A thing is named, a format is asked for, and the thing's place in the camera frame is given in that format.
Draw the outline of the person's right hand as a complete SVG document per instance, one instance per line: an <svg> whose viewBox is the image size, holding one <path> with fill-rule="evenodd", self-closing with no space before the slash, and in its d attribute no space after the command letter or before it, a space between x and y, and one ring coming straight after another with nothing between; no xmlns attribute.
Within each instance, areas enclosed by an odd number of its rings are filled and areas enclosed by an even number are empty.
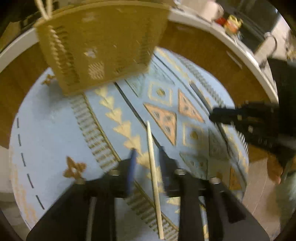
<svg viewBox="0 0 296 241"><path fill-rule="evenodd" d="M280 165L277 157L269 153L267 158L267 174L269 179L274 182L276 185L281 184L281 176L283 174L283 167ZM295 180L295 157L292 160L292 165L288 171L286 181L288 178Z"/></svg>

